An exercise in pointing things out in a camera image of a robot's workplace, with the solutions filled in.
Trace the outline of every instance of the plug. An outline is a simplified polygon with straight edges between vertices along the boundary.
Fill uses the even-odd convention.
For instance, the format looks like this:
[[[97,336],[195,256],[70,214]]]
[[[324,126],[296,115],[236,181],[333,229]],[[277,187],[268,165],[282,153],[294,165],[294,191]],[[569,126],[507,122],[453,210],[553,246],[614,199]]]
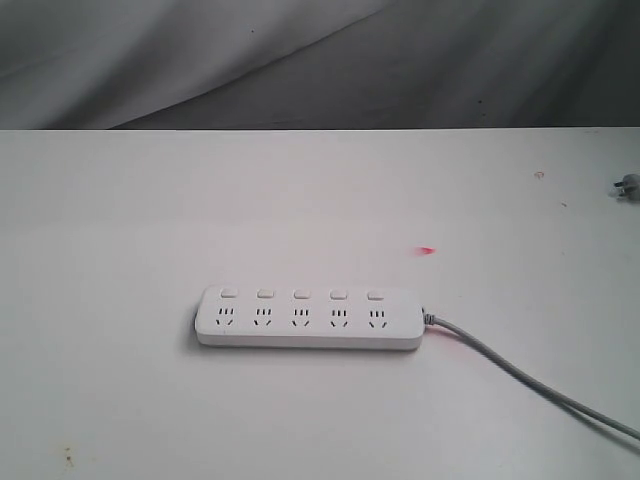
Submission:
[[[616,182],[613,186],[615,187],[612,192],[614,197],[632,202],[640,201],[640,175],[635,173],[625,175],[621,182]]]

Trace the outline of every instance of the white power strip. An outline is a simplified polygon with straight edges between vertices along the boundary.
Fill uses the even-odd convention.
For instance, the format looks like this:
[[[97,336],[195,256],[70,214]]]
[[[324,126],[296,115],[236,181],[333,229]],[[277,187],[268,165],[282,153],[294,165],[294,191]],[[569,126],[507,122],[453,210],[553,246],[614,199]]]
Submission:
[[[424,320],[400,289],[212,286],[195,327],[205,345],[413,350]]]

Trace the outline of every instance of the power strip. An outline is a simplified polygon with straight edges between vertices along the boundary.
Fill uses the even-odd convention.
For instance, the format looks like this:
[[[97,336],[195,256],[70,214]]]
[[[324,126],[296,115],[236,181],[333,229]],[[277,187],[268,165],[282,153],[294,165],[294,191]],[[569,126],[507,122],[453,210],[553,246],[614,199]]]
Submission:
[[[211,286],[195,321],[214,346],[413,350],[422,307],[406,290]]]

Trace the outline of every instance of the power strip switch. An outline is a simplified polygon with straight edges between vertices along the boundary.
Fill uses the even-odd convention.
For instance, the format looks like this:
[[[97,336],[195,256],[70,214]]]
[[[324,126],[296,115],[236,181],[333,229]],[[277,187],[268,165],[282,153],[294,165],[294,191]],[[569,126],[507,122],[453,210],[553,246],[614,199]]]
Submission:
[[[402,289],[216,285],[204,291],[195,327],[213,346],[414,350],[424,320]]]

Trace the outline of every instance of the power outlet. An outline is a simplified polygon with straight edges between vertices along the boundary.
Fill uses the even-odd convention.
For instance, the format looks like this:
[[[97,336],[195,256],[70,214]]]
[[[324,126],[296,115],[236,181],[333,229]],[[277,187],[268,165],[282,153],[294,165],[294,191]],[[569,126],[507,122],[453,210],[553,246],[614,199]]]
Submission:
[[[420,303],[401,289],[212,286],[196,316],[213,346],[412,350],[423,332]]]

